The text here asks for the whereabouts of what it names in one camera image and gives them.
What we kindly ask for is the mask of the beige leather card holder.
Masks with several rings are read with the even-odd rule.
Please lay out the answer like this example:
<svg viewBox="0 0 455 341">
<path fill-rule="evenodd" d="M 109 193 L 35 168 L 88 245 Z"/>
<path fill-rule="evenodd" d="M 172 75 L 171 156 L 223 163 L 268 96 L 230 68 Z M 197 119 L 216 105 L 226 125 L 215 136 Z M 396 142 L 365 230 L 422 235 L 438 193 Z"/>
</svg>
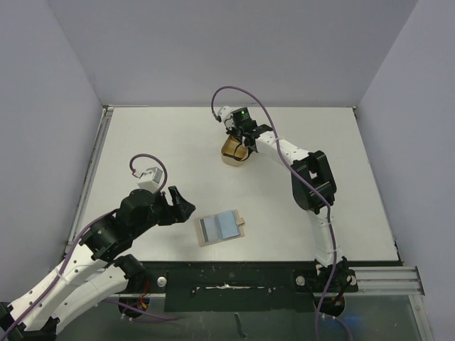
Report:
<svg viewBox="0 0 455 341">
<path fill-rule="evenodd" d="M 200 247 L 226 242 L 228 240 L 237 239 L 245 235 L 245 219 L 239 215 L 238 210 L 228 210 L 205 217 L 210 216 L 214 216 L 217 220 L 219 238 L 215 242 L 204 242 L 200 229 L 200 220 L 204 217 L 195 218 L 196 235 Z"/>
</svg>

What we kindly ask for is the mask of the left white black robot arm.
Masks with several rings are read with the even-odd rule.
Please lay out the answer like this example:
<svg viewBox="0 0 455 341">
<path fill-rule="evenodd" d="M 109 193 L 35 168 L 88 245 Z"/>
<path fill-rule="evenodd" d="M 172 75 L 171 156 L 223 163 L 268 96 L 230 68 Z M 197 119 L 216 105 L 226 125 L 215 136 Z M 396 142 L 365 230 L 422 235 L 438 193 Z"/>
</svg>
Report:
<svg viewBox="0 0 455 341">
<path fill-rule="evenodd" d="M 1 303 L 3 338 L 54 340 L 91 305 L 124 289 L 141 289 L 144 267 L 125 251 L 152 227 L 186 222 L 196 209 L 177 187 L 168 191 L 171 202 L 163 192 L 133 190 L 119 208 L 86 226 L 53 271 L 20 298 Z"/>
</svg>

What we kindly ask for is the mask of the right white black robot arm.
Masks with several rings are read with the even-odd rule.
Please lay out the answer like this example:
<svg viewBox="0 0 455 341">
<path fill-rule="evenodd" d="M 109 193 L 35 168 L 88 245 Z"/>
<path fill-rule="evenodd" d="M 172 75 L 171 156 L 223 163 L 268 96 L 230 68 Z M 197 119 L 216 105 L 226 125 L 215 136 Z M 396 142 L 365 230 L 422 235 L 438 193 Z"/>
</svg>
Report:
<svg viewBox="0 0 455 341">
<path fill-rule="evenodd" d="M 317 284 L 324 290 L 333 290 L 340 285 L 342 274 L 332 265 L 341 260 L 343 253 L 337 250 L 334 231 L 329 225 L 337 187 L 326 154 L 304 150 L 278 137 L 271 125 L 257 124 L 246 107 L 222 107 L 215 117 L 226 128 L 227 139 L 221 148 L 224 163 L 241 166 L 252 154 L 258 153 L 291 172 L 294 201 L 309 214 L 316 261 L 325 266 L 316 273 Z"/>
</svg>

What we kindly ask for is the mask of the tan oval wooden tray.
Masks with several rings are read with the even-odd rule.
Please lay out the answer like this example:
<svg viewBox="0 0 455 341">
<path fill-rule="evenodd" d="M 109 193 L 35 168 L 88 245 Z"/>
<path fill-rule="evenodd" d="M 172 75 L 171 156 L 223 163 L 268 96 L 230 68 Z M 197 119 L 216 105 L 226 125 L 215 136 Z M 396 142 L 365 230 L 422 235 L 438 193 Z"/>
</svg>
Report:
<svg viewBox="0 0 455 341">
<path fill-rule="evenodd" d="M 220 153 L 222 162 L 233 167 L 242 166 L 250 157 L 249 149 L 232 136 L 227 137 Z"/>
</svg>

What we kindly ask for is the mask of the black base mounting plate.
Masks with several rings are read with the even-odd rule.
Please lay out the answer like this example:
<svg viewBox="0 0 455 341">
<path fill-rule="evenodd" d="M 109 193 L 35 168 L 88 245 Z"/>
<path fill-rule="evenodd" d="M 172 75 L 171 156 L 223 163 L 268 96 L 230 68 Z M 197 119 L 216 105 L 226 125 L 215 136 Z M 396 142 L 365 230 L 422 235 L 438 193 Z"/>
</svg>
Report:
<svg viewBox="0 0 455 341">
<path fill-rule="evenodd" d="M 354 270 L 342 262 L 322 268 L 310 261 L 144 263 L 145 273 L 119 293 L 122 304 L 142 308 L 164 300 L 171 314 L 265 312 L 316 308 L 338 315 L 345 293 L 358 291 Z"/>
</svg>

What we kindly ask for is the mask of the aluminium extrusion rail left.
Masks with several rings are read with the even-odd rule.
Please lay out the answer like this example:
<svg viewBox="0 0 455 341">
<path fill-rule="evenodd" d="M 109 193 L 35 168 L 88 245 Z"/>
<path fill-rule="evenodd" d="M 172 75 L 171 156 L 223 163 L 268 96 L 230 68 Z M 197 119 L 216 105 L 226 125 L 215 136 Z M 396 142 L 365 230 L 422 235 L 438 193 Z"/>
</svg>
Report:
<svg viewBox="0 0 455 341">
<path fill-rule="evenodd" d="M 69 250 L 70 246 L 75 241 L 75 238 L 78 232 L 81 229 L 83 217 L 85 214 L 85 209 L 87 206 L 87 201 L 90 196 L 91 187 L 93 184 L 93 180 L 95 178 L 95 174 L 97 171 L 97 165 L 99 163 L 99 159 L 102 153 L 102 149 L 105 143 L 105 139 L 107 136 L 107 132 L 110 126 L 110 122 L 112 120 L 114 107 L 113 106 L 103 106 L 102 108 L 102 116 L 100 119 L 100 124 L 98 126 L 97 135 L 95 138 L 94 146 L 92 149 L 92 153 L 90 156 L 90 160 L 88 163 L 87 171 L 85 174 L 84 183 L 82 186 L 81 196 L 77 205 L 77 210 L 75 213 L 75 218 L 73 220 L 73 225 L 70 230 L 70 234 L 67 241 L 67 246 L 65 250 Z"/>
</svg>

